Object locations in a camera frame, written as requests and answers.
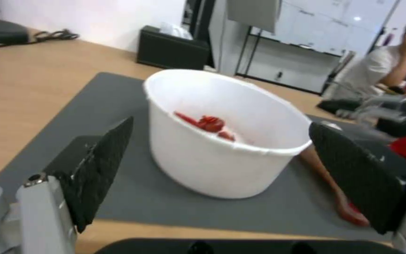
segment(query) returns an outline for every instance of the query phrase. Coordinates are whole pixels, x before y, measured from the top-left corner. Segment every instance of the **black textured pad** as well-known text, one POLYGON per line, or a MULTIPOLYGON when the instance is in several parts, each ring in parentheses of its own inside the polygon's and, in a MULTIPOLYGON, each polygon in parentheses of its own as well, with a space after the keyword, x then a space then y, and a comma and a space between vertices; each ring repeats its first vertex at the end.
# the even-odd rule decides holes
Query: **black textured pad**
POLYGON ((327 170, 372 227, 381 234, 395 231, 406 211, 405 159, 378 143, 360 141, 361 146, 314 122, 309 135, 327 170))
POLYGON ((101 138, 78 137, 45 168, 61 182, 79 233, 92 223, 111 187, 132 130, 130 117, 101 138))
POLYGON ((401 254, 366 241, 126 239, 95 254, 401 254))

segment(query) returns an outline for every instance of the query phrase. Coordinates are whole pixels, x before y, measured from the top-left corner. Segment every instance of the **white bowl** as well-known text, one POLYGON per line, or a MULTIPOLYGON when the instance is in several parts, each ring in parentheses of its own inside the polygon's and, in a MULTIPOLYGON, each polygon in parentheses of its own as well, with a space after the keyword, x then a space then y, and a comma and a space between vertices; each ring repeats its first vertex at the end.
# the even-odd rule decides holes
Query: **white bowl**
POLYGON ((170 69, 149 77, 150 145, 160 168, 187 188, 218 198, 264 191, 293 156, 311 144, 310 120, 255 85, 204 71, 170 69), (220 117, 231 142, 197 129, 174 111, 220 117))

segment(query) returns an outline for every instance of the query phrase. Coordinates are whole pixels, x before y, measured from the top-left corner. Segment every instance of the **black base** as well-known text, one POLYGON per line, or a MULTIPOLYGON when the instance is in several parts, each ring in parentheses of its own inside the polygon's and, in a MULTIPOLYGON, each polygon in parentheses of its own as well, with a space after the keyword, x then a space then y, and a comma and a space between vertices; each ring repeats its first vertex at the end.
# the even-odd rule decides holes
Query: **black base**
POLYGON ((287 240, 190 240, 127 239, 110 244, 95 254, 401 254, 400 251, 366 241, 287 240))
POLYGON ((21 44, 28 41, 29 34, 25 27, 0 20, 0 44, 21 44))

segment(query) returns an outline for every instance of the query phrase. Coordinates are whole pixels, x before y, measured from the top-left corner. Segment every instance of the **red chili pepper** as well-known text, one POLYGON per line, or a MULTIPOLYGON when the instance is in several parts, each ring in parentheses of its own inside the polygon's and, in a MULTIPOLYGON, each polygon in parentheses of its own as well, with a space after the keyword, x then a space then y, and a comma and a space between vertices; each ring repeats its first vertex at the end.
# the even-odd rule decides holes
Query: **red chili pepper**
POLYGON ((177 117, 181 118, 182 120, 184 120, 184 121, 186 121, 186 122, 188 122, 188 123, 194 125, 195 127, 202 128, 202 125, 199 124, 195 119, 193 119, 193 118, 191 118, 191 117, 188 117, 188 116, 186 116, 185 114, 179 113, 179 112, 177 112, 177 111, 175 111, 174 114, 175 114, 177 117))
POLYGON ((203 116, 198 124, 201 126, 203 130, 207 132, 219 132, 225 125, 225 122, 218 118, 218 117, 211 117, 211 116, 203 116))
POLYGON ((350 206, 350 208, 351 208, 354 212, 361 213, 361 212, 358 210, 358 208, 357 208, 354 204, 349 203, 349 206, 350 206))
POLYGON ((228 132, 219 132, 218 134, 217 134, 217 137, 221 137, 221 138, 224 138, 224 139, 227 139, 227 140, 231 140, 231 141, 236 141, 236 139, 234 138, 234 135, 230 135, 230 133, 228 133, 228 132))

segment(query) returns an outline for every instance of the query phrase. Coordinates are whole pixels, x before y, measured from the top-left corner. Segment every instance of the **white wall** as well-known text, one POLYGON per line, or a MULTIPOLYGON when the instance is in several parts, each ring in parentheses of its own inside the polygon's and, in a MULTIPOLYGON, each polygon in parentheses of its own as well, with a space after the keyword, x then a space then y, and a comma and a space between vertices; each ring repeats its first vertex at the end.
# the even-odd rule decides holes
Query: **white wall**
POLYGON ((1 18, 27 27, 64 28, 89 42, 137 50, 140 29, 180 25, 185 0, 0 0, 1 18))
POLYGON ((394 37, 390 45, 399 45, 405 27, 406 27, 406 0, 400 0, 398 6, 396 7, 396 10, 393 12, 390 19, 385 25, 386 34, 380 37, 380 40, 378 41, 377 44, 382 45, 382 42, 387 37, 388 33, 393 28, 397 28, 397 30, 393 32, 394 37))

